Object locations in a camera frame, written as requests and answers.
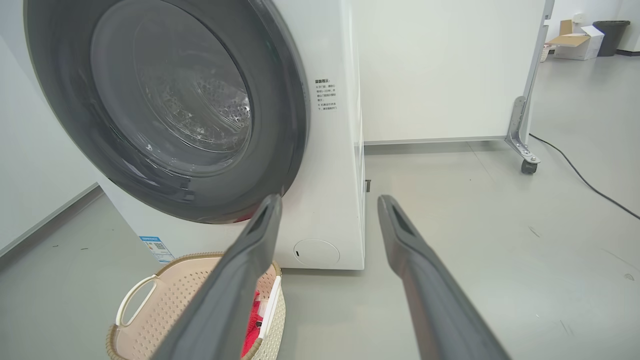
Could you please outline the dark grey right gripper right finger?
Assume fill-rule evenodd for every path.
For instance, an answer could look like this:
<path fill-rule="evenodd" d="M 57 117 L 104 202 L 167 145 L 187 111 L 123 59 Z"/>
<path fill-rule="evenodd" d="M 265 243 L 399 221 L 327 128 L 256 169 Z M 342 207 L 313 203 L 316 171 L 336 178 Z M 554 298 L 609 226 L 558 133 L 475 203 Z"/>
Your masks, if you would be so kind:
<path fill-rule="evenodd" d="M 377 199 L 387 261 L 402 280 L 421 360 L 511 360 L 398 201 Z"/>

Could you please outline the white partition panel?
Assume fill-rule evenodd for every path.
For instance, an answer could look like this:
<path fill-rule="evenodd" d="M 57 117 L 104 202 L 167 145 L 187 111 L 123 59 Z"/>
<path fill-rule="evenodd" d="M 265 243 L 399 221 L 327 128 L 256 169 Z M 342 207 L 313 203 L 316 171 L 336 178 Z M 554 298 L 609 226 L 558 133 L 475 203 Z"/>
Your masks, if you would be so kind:
<path fill-rule="evenodd" d="M 352 0 L 366 145 L 502 141 L 546 0 Z"/>

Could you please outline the black trash bin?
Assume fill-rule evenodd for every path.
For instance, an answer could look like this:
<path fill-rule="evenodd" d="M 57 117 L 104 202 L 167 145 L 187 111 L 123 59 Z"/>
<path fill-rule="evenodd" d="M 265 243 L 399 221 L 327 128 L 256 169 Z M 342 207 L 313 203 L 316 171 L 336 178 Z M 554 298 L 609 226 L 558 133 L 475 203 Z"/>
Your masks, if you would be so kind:
<path fill-rule="evenodd" d="M 602 20 L 592 23 L 592 25 L 604 34 L 599 47 L 598 57 L 612 57 L 617 54 L 624 32 L 631 25 L 629 20 Z"/>

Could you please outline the round white filter cover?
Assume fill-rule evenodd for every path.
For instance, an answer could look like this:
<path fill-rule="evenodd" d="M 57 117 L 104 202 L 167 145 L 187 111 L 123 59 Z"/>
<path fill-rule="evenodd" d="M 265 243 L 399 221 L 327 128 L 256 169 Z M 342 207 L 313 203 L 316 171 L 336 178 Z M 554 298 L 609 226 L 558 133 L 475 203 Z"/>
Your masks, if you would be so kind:
<path fill-rule="evenodd" d="M 294 246 L 294 257 L 311 269 L 333 269 L 340 253 L 333 244 L 321 239 L 304 239 Z"/>

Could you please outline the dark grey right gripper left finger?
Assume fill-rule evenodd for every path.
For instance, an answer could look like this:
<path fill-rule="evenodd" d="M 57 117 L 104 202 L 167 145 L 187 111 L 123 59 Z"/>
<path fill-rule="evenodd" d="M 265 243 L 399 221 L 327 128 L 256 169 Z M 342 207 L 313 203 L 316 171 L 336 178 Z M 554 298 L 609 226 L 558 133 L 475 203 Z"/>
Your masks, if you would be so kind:
<path fill-rule="evenodd" d="M 281 196 L 266 196 L 152 360 L 242 359 L 256 285 L 274 260 L 281 215 Z"/>

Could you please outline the printed text label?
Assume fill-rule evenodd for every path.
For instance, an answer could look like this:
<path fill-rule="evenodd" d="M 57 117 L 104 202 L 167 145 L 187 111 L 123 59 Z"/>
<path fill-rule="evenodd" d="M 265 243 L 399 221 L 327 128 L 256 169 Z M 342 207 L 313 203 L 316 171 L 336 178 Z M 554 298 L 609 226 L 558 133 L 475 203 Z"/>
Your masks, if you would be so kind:
<path fill-rule="evenodd" d="M 330 79 L 314 80 L 314 103 L 318 111 L 338 109 L 338 88 Z"/>

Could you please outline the blue energy label sticker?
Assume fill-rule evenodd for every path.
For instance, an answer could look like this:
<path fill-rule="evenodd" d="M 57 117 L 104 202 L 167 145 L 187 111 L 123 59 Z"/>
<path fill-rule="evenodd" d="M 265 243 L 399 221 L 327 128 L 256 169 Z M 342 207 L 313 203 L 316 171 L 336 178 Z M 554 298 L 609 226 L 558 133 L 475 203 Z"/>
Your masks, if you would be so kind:
<path fill-rule="evenodd" d="M 140 240 L 149 248 L 153 257 L 162 264 L 169 264 L 175 257 L 157 236 L 140 236 Z"/>

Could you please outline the washing machine glass door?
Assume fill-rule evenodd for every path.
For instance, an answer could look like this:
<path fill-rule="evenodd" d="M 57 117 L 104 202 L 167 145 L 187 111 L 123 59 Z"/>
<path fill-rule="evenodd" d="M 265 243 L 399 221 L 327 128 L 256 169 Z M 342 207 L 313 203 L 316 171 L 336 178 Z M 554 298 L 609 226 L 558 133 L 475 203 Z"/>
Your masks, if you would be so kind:
<path fill-rule="evenodd" d="M 272 0 L 23 0 L 30 59 L 64 130 L 117 187 L 172 217 L 202 224 L 249 219 L 285 194 L 310 133 L 302 60 Z M 194 19 L 240 72 L 251 132 L 234 157 L 171 133 L 138 86 L 134 32 L 144 16 Z"/>

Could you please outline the metal partition leg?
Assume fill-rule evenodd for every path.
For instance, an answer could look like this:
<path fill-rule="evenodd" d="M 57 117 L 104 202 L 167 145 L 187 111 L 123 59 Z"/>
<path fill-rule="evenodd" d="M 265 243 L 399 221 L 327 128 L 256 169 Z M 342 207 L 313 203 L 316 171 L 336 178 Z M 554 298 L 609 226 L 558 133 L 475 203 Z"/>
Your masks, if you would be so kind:
<path fill-rule="evenodd" d="M 533 93 L 537 71 L 542 57 L 546 36 L 548 33 L 548 25 L 546 21 L 553 15 L 553 7 L 555 0 L 544 0 L 544 8 L 542 10 L 541 20 L 537 29 L 537 36 L 534 43 L 534 52 L 531 57 L 530 67 L 525 82 L 525 88 L 522 96 L 515 98 L 512 112 L 510 114 L 509 127 L 504 139 L 523 160 L 531 163 L 540 163 L 540 160 L 529 150 L 526 139 L 529 136 L 528 125 L 530 123 L 530 104 L 531 95 Z"/>

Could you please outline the open cardboard box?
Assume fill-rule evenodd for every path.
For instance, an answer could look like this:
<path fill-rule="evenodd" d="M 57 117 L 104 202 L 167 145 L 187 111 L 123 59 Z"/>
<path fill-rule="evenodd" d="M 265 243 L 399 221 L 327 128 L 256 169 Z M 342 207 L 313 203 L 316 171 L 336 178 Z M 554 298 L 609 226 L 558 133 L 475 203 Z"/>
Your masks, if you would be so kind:
<path fill-rule="evenodd" d="M 560 21 L 558 36 L 546 44 L 555 48 L 555 57 L 566 60 L 590 60 L 598 57 L 605 34 L 593 25 L 583 26 L 582 32 L 573 32 L 572 20 Z"/>

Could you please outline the steel washer drum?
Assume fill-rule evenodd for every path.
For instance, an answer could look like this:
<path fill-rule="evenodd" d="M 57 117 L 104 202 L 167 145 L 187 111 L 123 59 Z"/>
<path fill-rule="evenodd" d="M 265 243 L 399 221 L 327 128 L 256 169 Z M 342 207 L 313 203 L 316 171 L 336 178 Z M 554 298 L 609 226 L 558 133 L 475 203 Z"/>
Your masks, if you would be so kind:
<path fill-rule="evenodd" d="M 249 92 L 226 48 L 195 19 L 142 18 L 134 31 L 138 87 L 158 120 L 199 150 L 235 157 L 252 129 Z"/>

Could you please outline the cream perforated laundry basket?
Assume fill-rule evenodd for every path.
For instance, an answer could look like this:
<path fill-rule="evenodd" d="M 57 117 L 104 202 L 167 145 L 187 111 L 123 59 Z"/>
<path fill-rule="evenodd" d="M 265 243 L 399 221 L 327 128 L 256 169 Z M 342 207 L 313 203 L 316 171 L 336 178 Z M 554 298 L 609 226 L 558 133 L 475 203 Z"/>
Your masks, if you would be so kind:
<path fill-rule="evenodd" d="M 150 360 L 204 281 L 222 259 L 221 252 L 185 255 L 139 281 L 119 305 L 106 337 L 110 360 Z M 259 278 L 258 339 L 241 360 L 277 360 L 286 319 L 282 270 L 277 263 Z"/>

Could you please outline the white front-load washing machine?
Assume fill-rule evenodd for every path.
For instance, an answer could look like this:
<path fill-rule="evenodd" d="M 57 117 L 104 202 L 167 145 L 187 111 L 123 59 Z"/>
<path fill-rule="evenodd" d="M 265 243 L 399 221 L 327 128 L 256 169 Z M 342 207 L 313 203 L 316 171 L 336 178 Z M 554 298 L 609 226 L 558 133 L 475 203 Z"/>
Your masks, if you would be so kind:
<path fill-rule="evenodd" d="M 272 193 L 282 200 L 274 260 L 283 268 L 310 269 L 295 259 L 294 246 L 305 239 L 319 239 L 332 244 L 340 254 L 338 263 L 327 269 L 361 271 L 365 267 L 365 167 L 352 3 L 272 2 L 299 53 L 310 101 L 310 132 L 299 171 L 288 191 Z M 318 111 L 314 102 L 316 79 L 330 79 L 336 84 L 336 111 Z M 99 186 L 135 234 L 159 237 L 175 258 L 225 251 L 258 210 L 239 222 L 187 221 L 142 203 L 94 168 Z"/>

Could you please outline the red Bulls jersey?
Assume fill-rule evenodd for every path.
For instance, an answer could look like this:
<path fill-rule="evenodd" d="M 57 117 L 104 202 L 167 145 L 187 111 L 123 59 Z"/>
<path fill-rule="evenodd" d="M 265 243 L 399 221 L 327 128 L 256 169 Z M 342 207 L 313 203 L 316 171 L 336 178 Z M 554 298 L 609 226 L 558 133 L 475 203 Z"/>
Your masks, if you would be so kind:
<path fill-rule="evenodd" d="M 247 353 L 249 353 L 250 349 L 254 345 L 254 342 L 256 342 L 259 337 L 263 321 L 263 316 L 260 315 L 261 304 L 262 302 L 260 291 L 255 291 L 253 305 L 247 323 L 246 337 L 241 354 L 242 357 L 246 356 Z"/>

